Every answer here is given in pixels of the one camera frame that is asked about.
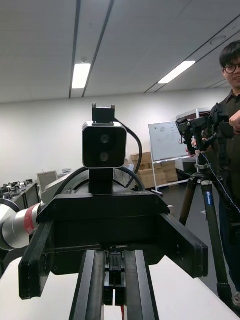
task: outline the table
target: table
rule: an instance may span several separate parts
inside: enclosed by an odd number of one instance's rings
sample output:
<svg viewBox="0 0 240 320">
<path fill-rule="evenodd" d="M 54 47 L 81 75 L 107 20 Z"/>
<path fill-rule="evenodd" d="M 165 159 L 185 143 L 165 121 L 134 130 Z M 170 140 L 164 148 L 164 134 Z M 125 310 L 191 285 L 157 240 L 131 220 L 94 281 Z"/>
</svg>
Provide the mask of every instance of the table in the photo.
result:
<svg viewBox="0 0 240 320">
<path fill-rule="evenodd" d="M 0 319 L 68 320 L 77 274 L 50 274 L 41 298 L 22 301 L 18 293 L 18 264 L 13 261 L 0 280 Z M 239 319 L 199 279 L 192 279 L 166 256 L 150 266 L 160 320 Z M 122 320 L 120 307 L 105 307 L 105 320 Z"/>
</svg>

